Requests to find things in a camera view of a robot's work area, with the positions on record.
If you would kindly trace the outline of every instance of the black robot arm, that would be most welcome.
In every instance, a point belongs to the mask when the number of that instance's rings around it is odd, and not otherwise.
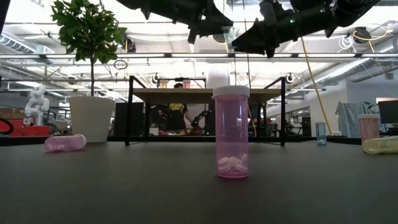
[[[330,37],[339,26],[357,21],[380,0],[290,0],[293,9],[283,10],[275,0],[263,0],[260,12],[263,21],[256,21],[244,34],[232,42],[237,51],[267,54],[272,58],[279,44],[299,37],[325,31]]]
[[[196,36],[200,37],[224,34],[232,27],[233,22],[222,14],[213,0],[118,0],[130,9],[141,8],[146,19],[153,12],[188,25],[190,33],[188,42],[195,43]]]

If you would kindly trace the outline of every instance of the cardboard box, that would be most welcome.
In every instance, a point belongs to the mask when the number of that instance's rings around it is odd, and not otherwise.
[[[24,119],[24,116],[24,109],[22,108],[0,108],[0,118]]]

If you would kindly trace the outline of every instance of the blue bottle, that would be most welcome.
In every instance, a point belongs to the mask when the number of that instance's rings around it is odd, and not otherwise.
[[[317,145],[326,146],[326,123],[317,122],[315,123],[315,129],[317,132]]]

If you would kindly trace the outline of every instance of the tree trunk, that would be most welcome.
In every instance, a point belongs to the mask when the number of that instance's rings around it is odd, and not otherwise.
[[[91,63],[91,96],[94,96],[94,56],[90,56]]]

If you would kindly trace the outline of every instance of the computer monitor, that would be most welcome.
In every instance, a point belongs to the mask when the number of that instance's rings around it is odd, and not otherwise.
[[[379,111],[382,124],[398,123],[398,100],[380,101]]]

